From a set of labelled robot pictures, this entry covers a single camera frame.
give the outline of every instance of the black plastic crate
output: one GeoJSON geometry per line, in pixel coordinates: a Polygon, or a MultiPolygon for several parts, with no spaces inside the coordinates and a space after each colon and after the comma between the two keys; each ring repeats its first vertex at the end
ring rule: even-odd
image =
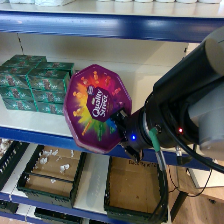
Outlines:
{"type": "MultiPolygon", "coordinates": [[[[122,220],[122,221],[126,221],[126,222],[130,222],[130,223],[150,223],[149,220],[152,216],[152,213],[148,213],[148,212],[142,212],[142,211],[136,211],[134,209],[126,209],[126,208],[122,208],[121,206],[111,206],[110,201],[111,201],[111,192],[110,192],[110,186],[111,186],[111,180],[110,180],[110,174],[111,174],[111,169],[112,169],[112,161],[113,159],[122,159],[122,158],[113,158],[110,157],[110,161],[109,161],[109,166],[108,166],[108,174],[107,174],[107,182],[106,182],[106,190],[105,190],[105,196],[104,196],[104,209],[107,212],[107,216],[109,218],[112,219],[118,219],[118,220],[122,220]]],[[[140,162],[139,164],[135,164],[132,160],[128,160],[128,159],[122,159],[122,160],[126,160],[126,162],[128,161],[129,164],[133,164],[134,166],[155,166],[156,170],[157,170],[157,174],[154,175],[155,178],[158,178],[158,188],[159,188],[159,193],[157,192],[157,194],[162,195],[163,190],[164,190],[164,185],[163,185],[163,174],[159,169],[158,164],[155,163],[145,163],[145,162],[140,162]]],[[[119,184],[122,181],[119,181],[119,179],[116,179],[116,183],[119,184]]],[[[133,190],[136,192],[139,192],[139,189],[136,189],[133,187],[133,190]]],[[[167,215],[164,217],[164,219],[161,222],[167,222],[168,220],[168,210],[167,210],[167,215]]]]}
{"type": "Polygon", "coordinates": [[[82,218],[67,215],[59,212],[54,212],[47,209],[42,208],[36,208],[34,215],[36,217],[41,218],[46,223],[52,223],[52,224],[60,224],[60,223],[66,223],[66,224],[81,224],[82,218]]]}
{"type": "Polygon", "coordinates": [[[0,200],[0,211],[15,214],[19,204],[0,200]]]}
{"type": "Polygon", "coordinates": [[[77,191],[78,191],[79,181],[80,181],[80,178],[82,175],[82,170],[83,170],[84,163],[85,163],[86,153],[81,153],[80,159],[78,161],[77,169],[74,173],[74,179],[71,181],[71,180],[66,180],[66,179],[62,179],[62,178],[57,178],[57,177],[38,174],[38,173],[33,172],[37,161],[43,154],[43,151],[45,149],[44,147],[45,146],[43,146],[43,145],[37,146],[35,152],[33,153],[30,161],[27,163],[26,168],[23,171],[23,173],[18,181],[17,189],[19,191],[23,191],[28,196],[28,198],[31,200],[72,208],[74,205],[77,191]],[[55,192],[54,193],[47,192],[43,189],[39,190],[39,188],[31,189],[31,188],[26,187],[26,184],[29,183],[29,178],[31,178],[33,176],[37,176],[37,177],[41,178],[41,180],[44,181],[43,183],[42,182],[39,183],[43,186],[43,188],[44,188],[44,186],[46,186],[47,181],[49,181],[50,179],[51,180],[53,179],[53,180],[56,180],[55,183],[57,183],[57,184],[59,184],[59,183],[67,184],[68,183],[69,186],[71,185],[71,191],[70,191],[69,195],[62,195],[62,194],[58,194],[55,192]]]}
{"type": "Polygon", "coordinates": [[[109,223],[107,223],[107,222],[100,222],[100,221],[96,221],[96,220],[90,219],[89,220],[89,224],[109,224],[109,223]]]}
{"type": "Polygon", "coordinates": [[[29,143],[14,141],[0,159],[0,190],[8,181],[29,143]]]}

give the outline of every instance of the white shelf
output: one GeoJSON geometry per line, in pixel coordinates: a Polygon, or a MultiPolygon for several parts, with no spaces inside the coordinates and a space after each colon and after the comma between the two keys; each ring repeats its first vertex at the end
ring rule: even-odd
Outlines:
{"type": "Polygon", "coordinates": [[[85,14],[121,14],[143,16],[205,17],[223,18],[224,4],[183,4],[183,3],[139,3],[139,2],[100,2],[78,0],[58,7],[41,7],[34,4],[0,4],[3,11],[51,12],[51,13],[85,13],[85,14]]]}

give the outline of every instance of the cable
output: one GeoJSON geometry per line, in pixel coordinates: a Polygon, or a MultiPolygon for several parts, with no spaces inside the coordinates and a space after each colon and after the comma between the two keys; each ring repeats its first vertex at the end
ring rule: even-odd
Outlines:
{"type": "Polygon", "coordinates": [[[163,217],[167,214],[167,207],[168,207],[169,194],[168,194],[168,180],[167,180],[167,173],[166,173],[166,162],[165,162],[165,158],[163,156],[163,152],[160,149],[159,141],[157,139],[157,129],[152,128],[149,131],[149,135],[151,137],[153,147],[156,152],[157,161],[159,164],[160,172],[162,172],[162,174],[163,174],[163,182],[164,182],[163,194],[160,198],[158,205],[156,206],[155,210],[153,211],[152,216],[149,221],[150,221],[150,224],[157,224],[157,223],[160,224],[163,217]]]}
{"type": "Polygon", "coordinates": [[[190,147],[188,147],[184,141],[182,141],[180,138],[178,138],[176,136],[176,133],[174,133],[171,128],[169,127],[165,116],[164,116],[164,112],[161,110],[161,108],[159,107],[160,113],[161,113],[161,118],[162,118],[162,122],[164,127],[166,128],[166,130],[169,132],[169,134],[172,136],[172,138],[176,141],[176,143],[186,152],[188,153],[190,156],[192,156],[193,158],[195,158],[196,160],[198,160],[199,162],[201,162],[202,164],[208,166],[209,168],[216,170],[220,173],[224,174],[224,167],[220,166],[206,158],[204,158],[203,156],[199,155],[198,153],[194,152],[190,147]]]}
{"type": "Polygon", "coordinates": [[[205,188],[207,187],[207,184],[208,184],[208,181],[209,181],[209,179],[210,179],[210,177],[211,177],[211,174],[212,174],[212,170],[210,170],[210,174],[209,174],[209,176],[208,176],[208,179],[207,179],[207,181],[206,181],[206,183],[205,183],[205,186],[203,187],[203,189],[202,189],[201,192],[199,192],[199,193],[196,194],[196,195],[189,195],[189,194],[188,194],[187,196],[188,196],[188,197],[195,198],[195,197],[201,195],[201,194],[203,193],[203,191],[205,190],[205,188]]]}
{"type": "Polygon", "coordinates": [[[177,190],[177,188],[175,187],[173,190],[169,191],[169,193],[174,192],[175,190],[177,190]]]}
{"type": "MultiPolygon", "coordinates": [[[[178,190],[180,192],[180,190],[178,189],[178,187],[173,182],[173,179],[172,179],[171,173],[170,173],[170,167],[168,166],[168,168],[169,168],[170,180],[171,180],[171,182],[172,182],[172,184],[174,186],[174,189],[172,191],[169,191],[169,193],[172,193],[175,190],[178,190]]],[[[205,186],[203,187],[203,189],[198,194],[196,194],[196,195],[190,195],[190,194],[188,194],[187,197],[195,198],[195,197],[198,197],[199,195],[201,195],[204,192],[205,188],[207,187],[207,184],[208,184],[208,181],[210,180],[211,174],[212,174],[212,169],[210,170],[210,174],[209,174],[208,179],[207,179],[207,181],[205,183],[205,186]]]]}

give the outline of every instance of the green box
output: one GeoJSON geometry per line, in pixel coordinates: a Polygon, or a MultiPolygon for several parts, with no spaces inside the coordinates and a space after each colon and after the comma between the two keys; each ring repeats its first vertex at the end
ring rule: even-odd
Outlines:
{"type": "Polygon", "coordinates": [[[40,62],[38,69],[55,69],[69,72],[70,76],[73,74],[74,63],[65,62],[40,62]]]}
{"type": "Polygon", "coordinates": [[[30,61],[30,62],[46,62],[46,56],[35,56],[35,55],[14,55],[10,60],[14,61],[30,61]]]}
{"type": "Polygon", "coordinates": [[[0,95],[2,98],[33,100],[30,89],[23,89],[20,87],[0,86],[0,95]]]}
{"type": "Polygon", "coordinates": [[[51,92],[32,89],[33,98],[45,103],[64,103],[64,92],[51,92]]]}
{"type": "Polygon", "coordinates": [[[10,68],[35,68],[38,64],[39,62],[8,60],[2,66],[10,68]]]}
{"type": "Polygon", "coordinates": [[[64,115],[63,104],[36,102],[36,105],[39,112],[64,115]]]}
{"type": "Polygon", "coordinates": [[[26,110],[26,111],[37,111],[33,100],[15,100],[3,98],[5,107],[8,110],[26,110]]]}
{"type": "Polygon", "coordinates": [[[69,73],[66,71],[33,69],[28,74],[30,87],[39,90],[67,91],[69,73]]]}
{"type": "Polygon", "coordinates": [[[0,67],[0,86],[29,88],[26,75],[31,68],[0,67]]]}

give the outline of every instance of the quality street logo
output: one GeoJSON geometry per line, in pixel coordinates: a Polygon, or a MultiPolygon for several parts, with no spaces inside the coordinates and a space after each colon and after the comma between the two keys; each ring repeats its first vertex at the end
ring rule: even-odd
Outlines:
{"type": "Polygon", "coordinates": [[[95,108],[92,110],[93,117],[105,117],[107,110],[107,100],[108,95],[103,94],[102,91],[98,89],[95,98],[92,100],[92,104],[95,104],[95,108]]]}

